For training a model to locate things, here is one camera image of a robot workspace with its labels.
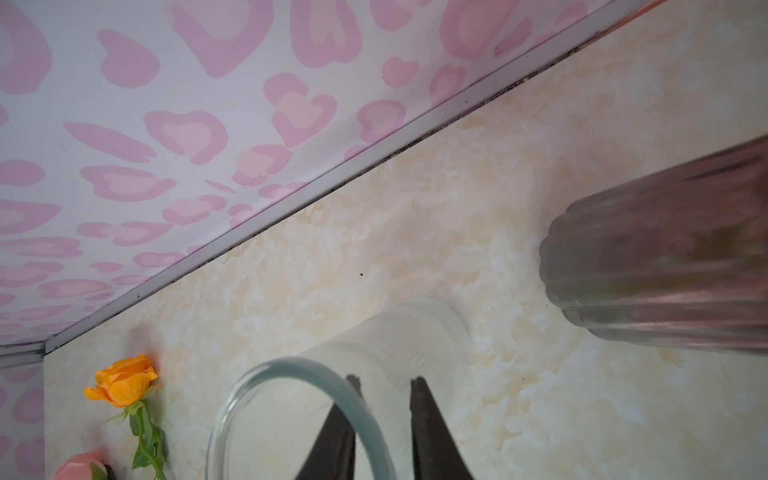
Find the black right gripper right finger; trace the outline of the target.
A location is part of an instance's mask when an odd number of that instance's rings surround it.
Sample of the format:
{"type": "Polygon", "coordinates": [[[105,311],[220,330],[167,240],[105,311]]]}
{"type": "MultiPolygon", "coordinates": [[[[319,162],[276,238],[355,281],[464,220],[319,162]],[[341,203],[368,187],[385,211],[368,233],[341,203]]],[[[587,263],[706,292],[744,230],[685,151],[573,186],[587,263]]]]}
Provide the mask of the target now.
{"type": "Polygon", "coordinates": [[[412,465],[416,480],[473,480],[424,377],[410,388],[412,465]]]}

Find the orange rose stem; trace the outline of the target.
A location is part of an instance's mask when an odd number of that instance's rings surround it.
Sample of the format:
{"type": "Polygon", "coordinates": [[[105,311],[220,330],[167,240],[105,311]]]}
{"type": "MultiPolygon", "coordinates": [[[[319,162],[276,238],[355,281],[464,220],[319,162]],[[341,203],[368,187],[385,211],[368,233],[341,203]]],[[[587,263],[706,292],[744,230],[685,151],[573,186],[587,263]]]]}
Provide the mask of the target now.
{"type": "Polygon", "coordinates": [[[148,393],[158,373],[150,358],[141,354],[120,360],[94,374],[94,383],[84,389],[91,401],[104,401],[120,410],[117,418],[127,420],[137,439],[132,460],[134,470],[151,467],[155,479],[167,479],[165,434],[153,420],[148,393]]]}

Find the purple ribbed glass vase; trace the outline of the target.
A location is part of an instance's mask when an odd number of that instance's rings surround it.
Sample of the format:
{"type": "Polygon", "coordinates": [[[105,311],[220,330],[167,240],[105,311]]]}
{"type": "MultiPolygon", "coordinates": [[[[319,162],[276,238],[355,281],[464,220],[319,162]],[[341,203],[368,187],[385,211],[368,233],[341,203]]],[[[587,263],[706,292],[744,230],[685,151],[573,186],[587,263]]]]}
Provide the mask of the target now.
{"type": "Polygon", "coordinates": [[[572,203],[542,241],[540,278],[603,340],[767,351],[767,140],[572,203]]]}

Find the clear glass vase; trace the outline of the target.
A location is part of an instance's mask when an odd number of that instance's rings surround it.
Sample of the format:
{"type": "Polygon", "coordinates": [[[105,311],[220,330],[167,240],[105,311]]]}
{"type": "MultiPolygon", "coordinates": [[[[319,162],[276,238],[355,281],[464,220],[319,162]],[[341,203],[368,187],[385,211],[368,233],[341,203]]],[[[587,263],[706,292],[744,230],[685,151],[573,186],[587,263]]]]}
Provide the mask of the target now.
{"type": "Polygon", "coordinates": [[[448,415],[470,350],[459,314],[418,297],[302,354],[264,362],[235,383],[221,408],[205,476],[294,479],[337,411],[353,429],[355,478],[412,479],[411,383],[425,379],[448,415]]]}

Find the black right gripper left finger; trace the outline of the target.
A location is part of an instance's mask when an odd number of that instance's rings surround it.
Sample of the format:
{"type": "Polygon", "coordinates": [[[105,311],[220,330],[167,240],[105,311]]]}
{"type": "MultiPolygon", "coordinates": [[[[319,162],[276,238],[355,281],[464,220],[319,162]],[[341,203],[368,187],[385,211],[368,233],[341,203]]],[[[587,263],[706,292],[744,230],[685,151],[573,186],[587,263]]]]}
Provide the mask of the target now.
{"type": "Polygon", "coordinates": [[[356,463],[356,431],[333,404],[296,480],[352,480],[356,463]]]}

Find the single pink rose stem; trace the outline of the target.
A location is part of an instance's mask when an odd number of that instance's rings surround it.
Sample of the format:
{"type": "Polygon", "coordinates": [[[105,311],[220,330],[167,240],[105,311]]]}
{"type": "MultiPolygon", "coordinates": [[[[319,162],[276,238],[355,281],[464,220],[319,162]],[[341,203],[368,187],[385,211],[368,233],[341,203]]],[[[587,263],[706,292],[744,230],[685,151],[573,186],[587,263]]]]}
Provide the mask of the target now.
{"type": "Polygon", "coordinates": [[[51,480],[113,480],[112,468],[98,451],[75,455],[65,461],[51,480]]]}

